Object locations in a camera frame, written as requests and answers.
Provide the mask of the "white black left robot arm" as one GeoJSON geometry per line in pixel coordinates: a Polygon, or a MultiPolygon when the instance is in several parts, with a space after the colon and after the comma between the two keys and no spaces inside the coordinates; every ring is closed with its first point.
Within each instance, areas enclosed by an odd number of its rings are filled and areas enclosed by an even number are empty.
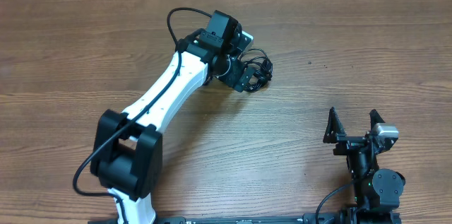
{"type": "Polygon", "coordinates": [[[164,73],[122,112],[107,110],[97,124],[90,172],[118,211],[111,223],[156,223],[151,194],[162,170],[162,136],[188,97],[212,77],[242,92],[253,75],[239,60],[254,38],[239,22],[214,11],[206,28],[175,41],[164,73]]]}

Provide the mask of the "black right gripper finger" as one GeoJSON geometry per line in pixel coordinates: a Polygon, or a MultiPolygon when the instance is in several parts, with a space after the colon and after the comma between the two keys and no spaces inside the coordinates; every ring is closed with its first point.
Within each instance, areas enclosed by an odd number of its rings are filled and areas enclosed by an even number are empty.
{"type": "Polygon", "coordinates": [[[373,109],[370,113],[370,123],[371,123],[371,133],[379,133],[381,130],[381,126],[385,124],[385,121],[380,116],[380,114],[373,109]]]}
{"type": "Polygon", "coordinates": [[[330,108],[328,123],[323,137],[324,143],[337,143],[345,138],[345,129],[334,107],[330,108]]]}

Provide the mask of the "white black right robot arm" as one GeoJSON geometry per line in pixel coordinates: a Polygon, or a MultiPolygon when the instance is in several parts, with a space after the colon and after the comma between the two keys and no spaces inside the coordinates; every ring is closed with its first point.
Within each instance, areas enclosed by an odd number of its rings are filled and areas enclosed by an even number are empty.
{"type": "Polygon", "coordinates": [[[394,210],[400,206],[405,178],[399,172],[381,169],[377,155],[389,151],[399,138],[395,125],[386,123],[376,110],[369,113],[370,130],[363,136],[348,136],[334,107],[330,108],[324,143],[335,145],[334,155],[346,157],[350,183],[325,196],[314,214],[316,223],[400,223],[394,210]],[[337,213],[321,214],[332,196],[353,188],[355,202],[337,213]]]}

